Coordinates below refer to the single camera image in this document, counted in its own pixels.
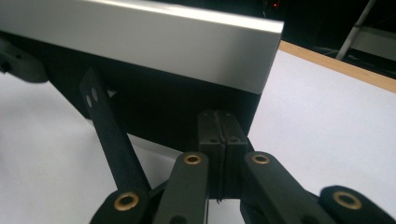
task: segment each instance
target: silver metal plate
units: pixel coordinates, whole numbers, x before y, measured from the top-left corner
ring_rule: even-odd
[[[0,30],[262,93],[283,22],[132,0],[9,0]]]

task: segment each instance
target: wooden table edge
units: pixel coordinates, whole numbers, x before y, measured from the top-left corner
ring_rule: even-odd
[[[354,77],[384,90],[396,93],[396,80],[393,78],[384,77],[357,66],[337,61],[333,58],[326,57],[309,49],[303,49],[285,41],[280,41],[279,49],[311,63],[319,64],[349,77]]]

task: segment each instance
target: white table surface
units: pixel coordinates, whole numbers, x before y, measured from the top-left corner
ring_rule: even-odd
[[[353,188],[396,217],[395,115],[395,93],[279,51],[249,138],[313,193]],[[133,142],[159,185],[177,153]],[[50,83],[0,76],[0,223],[89,223],[115,189],[94,128]],[[244,223],[238,206],[211,202],[208,223]]]

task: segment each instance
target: black plastic part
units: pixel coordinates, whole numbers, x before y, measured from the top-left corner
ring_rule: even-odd
[[[0,71],[8,72],[28,82],[46,82],[48,77],[42,62],[18,49],[0,35]]]
[[[126,132],[111,110],[105,85],[94,69],[86,73],[80,84],[80,91],[117,188],[149,191],[149,182],[139,159]]]
[[[132,192],[138,197],[138,202],[135,207],[120,211],[116,209],[116,200],[122,196],[123,193]],[[91,220],[91,224],[148,224],[150,219],[147,216],[149,207],[149,196],[147,193],[140,189],[123,189],[111,193],[98,209]]]
[[[249,152],[242,174],[245,186],[241,202],[262,211],[269,223],[335,223],[270,154]]]
[[[353,189],[327,187],[321,191],[318,203],[340,224],[396,223],[376,204]]]
[[[236,117],[225,111],[206,110],[198,116],[198,148],[210,159],[209,197],[240,197],[240,166],[248,140]]]
[[[209,161],[203,153],[186,152],[177,157],[153,223],[205,224],[208,171]]]

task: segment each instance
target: mounting hole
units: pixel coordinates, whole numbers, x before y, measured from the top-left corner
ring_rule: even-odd
[[[303,216],[301,218],[301,223],[303,223],[303,224],[319,224],[318,220],[311,216]]]
[[[270,162],[270,159],[264,155],[254,155],[251,159],[258,164],[266,164]]]
[[[87,103],[89,107],[92,107],[91,97],[87,95]]]
[[[201,162],[201,157],[197,155],[190,155],[184,158],[184,162],[190,165],[195,165]]]
[[[332,198],[345,208],[358,210],[361,209],[361,201],[353,194],[345,191],[336,191]]]
[[[182,216],[172,217],[171,222],[169,224],[187,224],[187,219]]]
[[[93,100],[98,102],[99,99],[98,99],[98,94],[96,93],[96,89],[92,88],[91,92],[92,92]]]
[[[122,193],[114,202],[114,208],[123,212],[134,208],[139,203],[139,197],[129,191]]]

